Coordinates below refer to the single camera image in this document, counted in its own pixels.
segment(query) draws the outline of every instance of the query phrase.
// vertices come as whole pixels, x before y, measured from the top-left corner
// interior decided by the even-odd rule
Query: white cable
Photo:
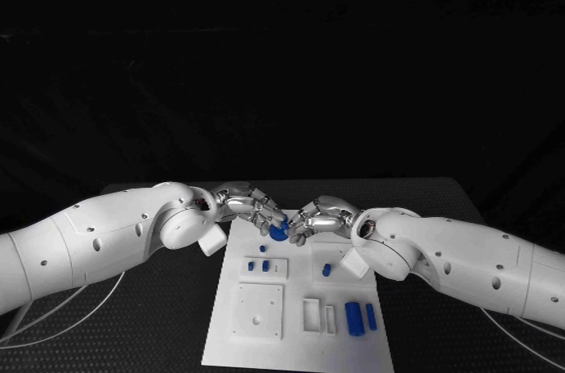
[[[524,320],[519,316],[515,316],[515,318],[524,323],[528,324],[530,326],[535,327],[541,332],[545,332],[548,335],[553,335],[555,338],[564,339],[565,340],[565,336],[557,334],[554,331],[547,330],[545,328],[543,328],[541,326],[538,326],[537,324],[534,324],[532,322],[530,322],[528,320]]]
[[[38,322],[41,322],[42,320],[45,320],[70,302],[71,299],[87,289],[86,285],[63,302],[61,304],[52,309],[50,310],[50,312],[47,312],[28,326],[24,326],[18,331],[15,331],[11,335],[5,336],[3,338],[0,338],[0,344],[11,339],[14,336],[16,336],[18,334],[21,334],[22,332],[25,332]]]
[[[491,318],[492,322],[498,325],[498,327],[504,330],[505,334],[518,342],[518,344],[521,344],[521,346],[531,351],[545,362],[550,362],[554,366],[557,366],[560,369],[563,369],[563,371],[565,371],[565,366],[561,366],[560,364],[557,364],[554,361],[551,361],[551,359],[548,359],[540,352],[537,352],[535,350],[532,350],[514,336],[512,333],[509,333],[509,331],[504,328],[504,326],[501,326],[501,324],[498,323],[498,321],[495,320],[495,318],[492,318],[492,315],[486,312],[486,310],[483,308],[481,308],[481,310],[483,311],[483,313],[486,314],[486,316]]]
[[[32,346],[34,344],[38,344],[41,342],[45,342],[47,340],[52,340],[54,338],[57,338],[57,336],[63,335],[65,332],[71,331],[97,312],[97,310],[100,309],[100,307],[104,305],[106,301],[109,300],[110,296],[114,293],[116,288],[119,287],[119,284],[122,282],[122,278],[125,277],[126,272],[122,273],[120,279],[116,282],[114,288],[110,290],[109,295],[106,296],[106,298],[103,299],[103,302],[99,304],[99,306],[94,308],[93,312],[64,331],[61,331],[58,334],[50,336],[48,338],[38,340],[37,342],[32,343],[27,343],[27,344],[16,344],[14,346],[3,346],[0,347],[0,350],[6,350],[6,349],[18,349],[19,347],[28,347]]]

